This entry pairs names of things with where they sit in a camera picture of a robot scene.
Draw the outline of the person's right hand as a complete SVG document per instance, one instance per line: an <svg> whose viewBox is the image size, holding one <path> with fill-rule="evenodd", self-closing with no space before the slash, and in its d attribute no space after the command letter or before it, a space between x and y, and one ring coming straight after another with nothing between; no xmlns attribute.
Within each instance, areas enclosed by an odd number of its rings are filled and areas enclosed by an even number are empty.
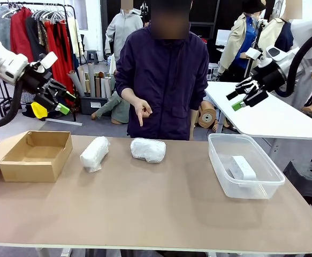
<svg viewBox="0 0 312 257"><path fill-rule="evenodd" d="M140 126L143 127L143 119L148 118L153 113L150 105L147 101L142 100L138 97L135 97L132 100L131 105L135 109L135 113L138 117Z"/></svg>

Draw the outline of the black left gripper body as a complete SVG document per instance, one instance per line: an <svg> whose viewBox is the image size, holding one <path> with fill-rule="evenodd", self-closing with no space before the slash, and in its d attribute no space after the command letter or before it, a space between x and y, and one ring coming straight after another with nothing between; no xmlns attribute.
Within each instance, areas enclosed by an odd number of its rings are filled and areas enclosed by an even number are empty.
<svg viewBox="0 0 312 257"><path fill-rule="evenodd" d="M45 94L51 78L52 73L49 69L42 65L28 64L21 76L22 89L31 94Z"/></svg>

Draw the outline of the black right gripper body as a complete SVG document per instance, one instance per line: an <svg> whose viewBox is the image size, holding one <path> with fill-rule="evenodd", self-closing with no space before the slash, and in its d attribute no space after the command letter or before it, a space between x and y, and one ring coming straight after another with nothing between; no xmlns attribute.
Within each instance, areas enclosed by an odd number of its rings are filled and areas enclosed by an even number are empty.
<svg viewBox="0 0 312 257"><path fill-rule="evenodd" d="M265 67L255 67L253 79L257 81L260 89L268 92L278 89L286 82L285 75L276 63L270 63Z"/></svg>

